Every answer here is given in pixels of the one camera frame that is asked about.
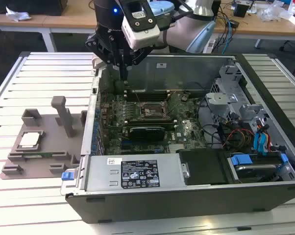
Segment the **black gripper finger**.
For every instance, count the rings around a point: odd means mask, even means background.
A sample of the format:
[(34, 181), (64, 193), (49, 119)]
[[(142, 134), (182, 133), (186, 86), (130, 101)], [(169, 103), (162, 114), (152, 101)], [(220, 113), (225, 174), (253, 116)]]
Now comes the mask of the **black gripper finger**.
[(124, 80), (123, 57), (113, 35), (102, 38), (98, 34), (92, 34), (88, 37), (86, 46), (104, 63), (113, 65), (119, 71), (120, 80)]
[(152, 47), (144, 47), (134, 51), (126, 48), (123, 50), (123, 79), (127, 80), (128, 68), (132, 65), (138, 65), (152, 52)]

